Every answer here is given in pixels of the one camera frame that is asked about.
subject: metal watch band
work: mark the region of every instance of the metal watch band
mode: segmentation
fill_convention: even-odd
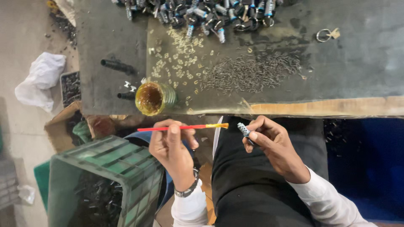
[[[191,185],[191,187],[189,187],[187,190],[185,191],[177,191],[174,188],[174,194],[178,197],[181,198],[186,198],[188,197],[196,188],[196,186],[198,185],[198,180],[199,180],[199,170],[194,168],[194,176],[195,176],[195,182]]]

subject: white shirt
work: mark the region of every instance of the white shirt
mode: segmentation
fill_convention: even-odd
[[[318,176],[310,168],[310,181],[306,184],[289,183],[297,192],[300,199],[309,208],[313,218],[321,226],[333,227],[375,227],[360,215],[355,204],[340,195],[332,184]],[[208,222],[205,193],[202,192],[202,181],[186,198],[175,196],[171,208],[174,227],[205,227]]]

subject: workbench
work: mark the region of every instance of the workbench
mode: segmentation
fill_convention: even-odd
[[[224,44],[214,34],[200,35],[202,31],[197,28],[192,40],[196,45],[186,49],[175,42],[175,37],[185,37],[185,28],[164,27],[151,15],[141,13],[135,13],[133,21],[129,21],[125,9],[109,0],[77,0],[75,4],[84,114],[140,114],[134,101],[120,100],[116,95],[130,90],[124,87],[125,81],[139,87],[142,78],[149,78],[167,84],[171,80],[172,86],[178,83],[178,104],[167,115],[404,115],[401,0],[299,0],[293,6],[276,9],[273,27],[237,34],[225,27]],[[318,31],[337,27],[341,37],[325,43],[316,41]],[[229,96],[214,89],[195,93],[199,87],[194,84],[196,74],[203,73],[198,65],[212,66],[224,57],[236,58],[240,54],[255,57],[263,51],[299,53],[304,63],[301,74],[257,94],[233,92]],[[111,58],[132,65],[137,75],[126,76],[100,65],[101,59]],[[188,70],[192,79],[188,73],[178,77],[178,69],[173,66],[189,58],[196,61],[191,66],[182,65],[182,71]],[[158,77],[152,76],[160,60],[166,62],[165,66]]]

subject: person's left hand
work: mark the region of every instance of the person's left hand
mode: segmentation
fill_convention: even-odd
[[[168,119],[154,124],[154,128],[168,127],[168,131],[153,131],[149,145],[150,153],[166,168],[173,178],[177,191],[185,191],[195,182],[194,161],[184,146],[185,139],[191,149],[199,147],[194,138],[195,129],[180,130],[183,124]]]

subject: finger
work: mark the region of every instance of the finger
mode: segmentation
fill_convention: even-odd
[[[261,147],[265,147],[269,150],[275,149],[275,145],[276,145],[275,142],[273,142],[267,136],[265,136],[259,132],[250,132],[249,137],[252,141],[254,141],[256,144],[258,144]]]
[[[161,122],[157,122],[154,124],[153,128],[161,128],[161,127],[168,127],[172,124],[181,124],[181,122],[174,121],[173,119],[167,119]],[[160,141],[163,138],[163,132],[162,131],[153,131],[151,134],[151,139],[150,139],[150,144]]]
[[[175,157],[181,150],[181,132],[177,124],[168,127],[167,142],[169,155]]]
[[[181,130],[181,136],[182,136],[182,138],[184,138],[184,139],[188,142],[189,147],[190,147],[192,150],[195,150],[196,148],[199,147],[199,143],[196,141],[196,139],[195,139],[195,137],[194,137],[195,133],[196,133],[195,129],[184,129],[184,130]]]
[[[275,138],[276,135],[285,130],[281,125],[263,115],[258,116],[256,120],[250,122],[247,129],[250,131],[267,131],[271,135],[271,138]]]
[[[253,151],[254,147],[250,144],[250,142],[248,142],[246,137],[244,137],[242,141],[243,141],[246,152],[251,153]]]
[[[168,126],[170,126],[172,124],[181,125],[182,123],[179,122],[179,121],[174,121],[173,119],[167,119],[167,120],[155,123],[153,128],[168,127]]]
[[[173,119],[167,119],[161,122],[157,122],[154,124],[154,128],[161,128],[161,127],[168,127],[172,124],[178,124],[180,125],[181,122],[174,121]],[[150,152],[152,155],[160,155],[160,156],[165,156],[166,155],[166,149],[158,149],[158,147],[163,147],[164,143],[164,138],[166,137],[167,133],[165,131],[153,131],[151,134],[150,138],[150,146],[153,149],[150,149]]]

